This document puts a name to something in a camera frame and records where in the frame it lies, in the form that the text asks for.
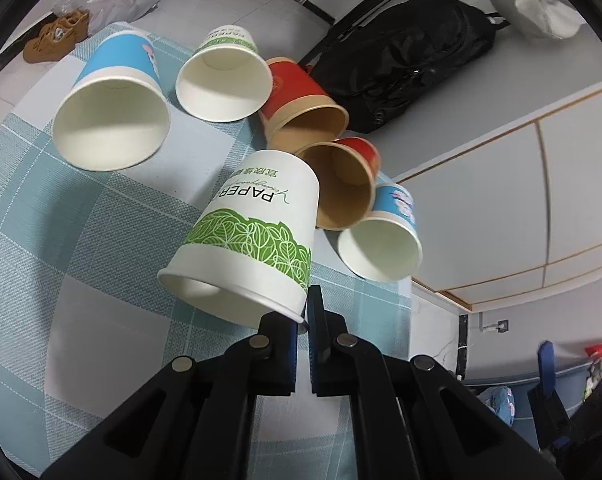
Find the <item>white green leaf paper cup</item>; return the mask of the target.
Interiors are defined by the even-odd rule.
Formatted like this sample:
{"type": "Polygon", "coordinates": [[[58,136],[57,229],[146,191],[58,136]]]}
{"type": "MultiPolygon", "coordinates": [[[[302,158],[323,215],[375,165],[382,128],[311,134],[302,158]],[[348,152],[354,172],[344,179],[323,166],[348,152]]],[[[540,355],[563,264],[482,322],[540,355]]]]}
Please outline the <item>white green leaf paper cup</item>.
{"type": "Polygon", "coordinates": [[[224,321],[258,327],[277,312],[298,324],[310,284],[319,183],[295,155],[248,155],[188,231],[160,284],[224,321]]]}

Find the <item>small blue paper cup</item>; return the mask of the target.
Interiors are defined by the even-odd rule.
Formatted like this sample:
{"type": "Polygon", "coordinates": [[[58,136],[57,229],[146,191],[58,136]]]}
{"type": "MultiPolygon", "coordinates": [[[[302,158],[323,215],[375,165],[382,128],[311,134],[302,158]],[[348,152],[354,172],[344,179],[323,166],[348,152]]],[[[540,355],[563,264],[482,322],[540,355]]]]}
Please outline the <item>small blue paper cup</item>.
{"type": "Polygon", "coordinates": [[[397,282],[413,276],[423,260],[423,247],[408,190],[397,183],[379,184],[371,211],[339,235],[337,252],[349,270],[365,280],[397,282]]]}

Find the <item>red kraft paper cup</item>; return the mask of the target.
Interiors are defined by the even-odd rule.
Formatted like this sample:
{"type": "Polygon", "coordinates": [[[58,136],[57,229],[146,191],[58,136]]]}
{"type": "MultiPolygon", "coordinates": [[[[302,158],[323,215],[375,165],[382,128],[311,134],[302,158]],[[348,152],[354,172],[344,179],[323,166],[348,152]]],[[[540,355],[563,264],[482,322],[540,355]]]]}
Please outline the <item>red kraft paper cup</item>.
{"type": "Polygon", "coordinates": [[[348,112],[290,58],[266,61],[273,76],[269,98],[259,110],[266,145],[295,154],[309,144],[344,133],[348,112]]]}

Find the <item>large blue paper cup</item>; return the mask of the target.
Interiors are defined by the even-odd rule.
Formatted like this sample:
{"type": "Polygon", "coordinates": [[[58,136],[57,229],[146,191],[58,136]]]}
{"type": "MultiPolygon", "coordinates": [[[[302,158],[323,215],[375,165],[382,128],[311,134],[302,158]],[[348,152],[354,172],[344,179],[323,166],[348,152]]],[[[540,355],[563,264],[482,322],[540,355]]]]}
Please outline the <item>large blue paper cup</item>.
{"type": "Polygon", "coordinates": [[[69,164],[88,171],[135,166],[161,148],[171,127],[149,37],[124,29],[103,39],[52,120],[69,164]]]}

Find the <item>black backpack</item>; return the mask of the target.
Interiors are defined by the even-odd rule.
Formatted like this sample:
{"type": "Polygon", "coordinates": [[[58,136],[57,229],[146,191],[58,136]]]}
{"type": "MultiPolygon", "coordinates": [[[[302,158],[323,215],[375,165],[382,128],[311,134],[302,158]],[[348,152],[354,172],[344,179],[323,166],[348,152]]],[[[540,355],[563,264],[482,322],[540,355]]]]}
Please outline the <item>black backpack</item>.
{"type": "Polygon", "coordinates": [[[349,130],[371,133],[488,53],[507,26],[461,0],[408,0],[324,51],[310,76],[347,110],[349,130]]]}

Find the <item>brown shoes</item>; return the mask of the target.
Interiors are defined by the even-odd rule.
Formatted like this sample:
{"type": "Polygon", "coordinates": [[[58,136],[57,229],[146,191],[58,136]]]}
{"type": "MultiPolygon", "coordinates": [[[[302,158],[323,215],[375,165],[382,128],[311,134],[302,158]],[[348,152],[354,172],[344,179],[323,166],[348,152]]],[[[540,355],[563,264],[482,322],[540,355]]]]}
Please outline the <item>brown shoes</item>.
{"type": "Polygon", "coordinates": [[[23,49],[28,64],[58,62],[88,36],[89,13],[77,9],[44,25],[23,49]]]}

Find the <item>white plastic bag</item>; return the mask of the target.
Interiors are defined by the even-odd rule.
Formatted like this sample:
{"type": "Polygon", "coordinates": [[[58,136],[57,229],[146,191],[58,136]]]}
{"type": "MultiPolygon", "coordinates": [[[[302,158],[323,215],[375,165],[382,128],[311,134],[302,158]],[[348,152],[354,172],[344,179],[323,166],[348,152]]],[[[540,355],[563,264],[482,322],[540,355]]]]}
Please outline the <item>white plastic bag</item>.
{"type": "Polygon", "coordinates": [[[494,9],[529,39],[566,40],[586,19],[567,0],[491,0],[494,9]]]}

